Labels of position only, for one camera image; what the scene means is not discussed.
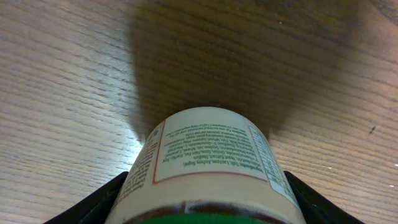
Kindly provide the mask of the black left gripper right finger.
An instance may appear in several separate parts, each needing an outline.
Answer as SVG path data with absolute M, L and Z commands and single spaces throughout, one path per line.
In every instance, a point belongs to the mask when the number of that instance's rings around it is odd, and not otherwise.
M 307 224 L 364 224 L 289 171 L 284 171 Z

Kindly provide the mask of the green lid jar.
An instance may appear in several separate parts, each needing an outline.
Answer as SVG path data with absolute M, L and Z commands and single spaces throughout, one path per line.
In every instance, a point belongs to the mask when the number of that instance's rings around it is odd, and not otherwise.
M 107 223 L 303 223 L 263 133 L 221 108 L 163 120 L 137 156 Z

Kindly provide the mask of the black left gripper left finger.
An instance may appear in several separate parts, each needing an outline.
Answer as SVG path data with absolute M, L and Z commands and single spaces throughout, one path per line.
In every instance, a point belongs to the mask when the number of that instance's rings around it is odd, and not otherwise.
M 98 190 L 44 224 L 104 224 L 128 172 L 122 172 Z

